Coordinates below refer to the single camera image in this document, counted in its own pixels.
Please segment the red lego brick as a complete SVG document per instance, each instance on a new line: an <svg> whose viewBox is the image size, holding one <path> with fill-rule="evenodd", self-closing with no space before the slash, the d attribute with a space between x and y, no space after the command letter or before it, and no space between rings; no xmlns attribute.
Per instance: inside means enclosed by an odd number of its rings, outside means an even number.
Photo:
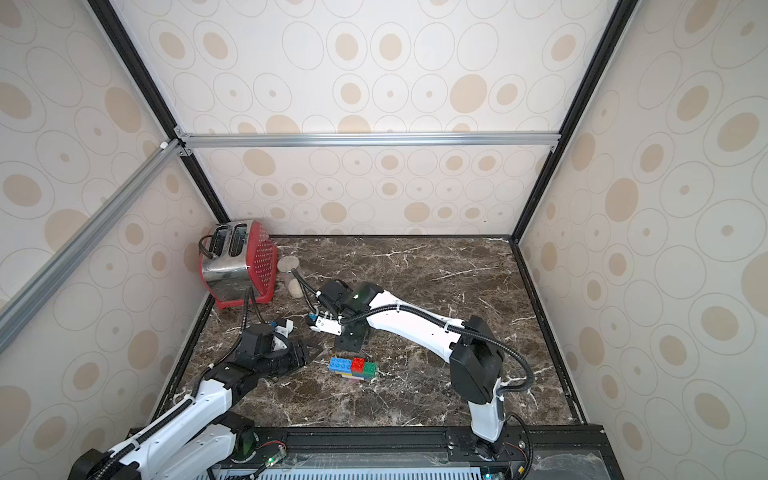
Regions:
<svg viewBox="0 0 768 480"><path fill-rule="evenodd" d="M355 375L362 375L365 370L365 361L362 358L353 358L350 365L350 372Z"/></svg>

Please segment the green lego brick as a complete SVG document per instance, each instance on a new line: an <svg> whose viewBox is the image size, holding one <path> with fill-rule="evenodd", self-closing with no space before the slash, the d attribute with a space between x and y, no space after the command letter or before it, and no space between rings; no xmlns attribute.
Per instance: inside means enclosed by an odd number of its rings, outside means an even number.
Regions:
<svg viewBox="0 0 768 480"><path fill-rule="evenodd" d="M377 365L373 362L365 362L363 365L362 375L366 379L373 378L377 372Z"/></svg>

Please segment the long blue lego brick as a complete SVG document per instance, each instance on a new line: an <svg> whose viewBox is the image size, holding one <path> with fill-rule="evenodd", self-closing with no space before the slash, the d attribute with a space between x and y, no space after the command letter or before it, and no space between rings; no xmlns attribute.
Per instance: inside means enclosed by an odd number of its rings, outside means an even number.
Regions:
<svg viewBox="0 0 768 480"><path fill-rule="evenodd" d="M332 357L329 361L328 368L330 371L339 374L351 374L353 361L350 359L343 359L338 357Z"/></svg>

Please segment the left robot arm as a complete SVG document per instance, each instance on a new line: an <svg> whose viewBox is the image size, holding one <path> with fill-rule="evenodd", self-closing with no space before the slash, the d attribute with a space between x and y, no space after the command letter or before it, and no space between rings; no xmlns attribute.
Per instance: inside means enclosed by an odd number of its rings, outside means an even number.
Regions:
<svg viewBox="0 0 768 480"><path fill-rule="evenodd" d="M90 449L70 479L190 479L230 456L251 459L257 450L253 422L230 409L262 379L306 366L320 347L288 338L274 322L241 330L231 350L207 367L192 393L111 449Z"/></svg>

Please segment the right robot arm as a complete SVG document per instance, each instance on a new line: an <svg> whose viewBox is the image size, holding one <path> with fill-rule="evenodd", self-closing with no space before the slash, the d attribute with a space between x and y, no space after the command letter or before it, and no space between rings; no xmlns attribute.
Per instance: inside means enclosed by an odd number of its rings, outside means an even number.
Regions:
<svg viewBox="0 0 768 480"><path fill-rule="evenodd" d="M504 396L530 389L535 374L516 350L496 339L478 316L449 318L407 303L382 287L361 282L352 288L341 280L315 289L295 276L311 312L311 330L332 334L335 346L358 353L380 330L420 345L446 362L452 388L469 406L473 434L487 443L501 437Z"/></svg>

